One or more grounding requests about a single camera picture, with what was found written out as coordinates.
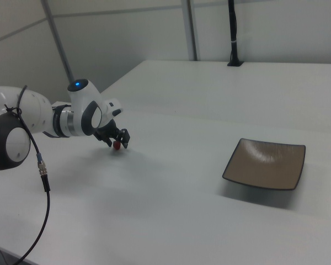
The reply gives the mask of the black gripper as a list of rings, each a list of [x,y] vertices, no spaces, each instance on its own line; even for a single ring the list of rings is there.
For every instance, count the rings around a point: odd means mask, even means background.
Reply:
[[[130,134],[127,129],[119,129],[114,119],[110,120],[105,126],[98,128],[93,134],[97,140],[104,141],[109,147],[112,147],[113,141],[116,140],[124,148],[127,148],[130,141]]]

